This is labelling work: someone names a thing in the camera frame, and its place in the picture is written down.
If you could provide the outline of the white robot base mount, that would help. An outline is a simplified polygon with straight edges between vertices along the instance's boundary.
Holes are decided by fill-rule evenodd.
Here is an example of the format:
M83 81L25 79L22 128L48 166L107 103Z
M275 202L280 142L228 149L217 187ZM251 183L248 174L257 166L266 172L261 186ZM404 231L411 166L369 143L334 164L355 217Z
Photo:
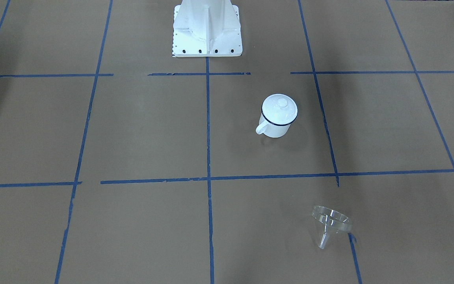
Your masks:
M173 11L172 56L243 53L240 11L230 0L183 0Z

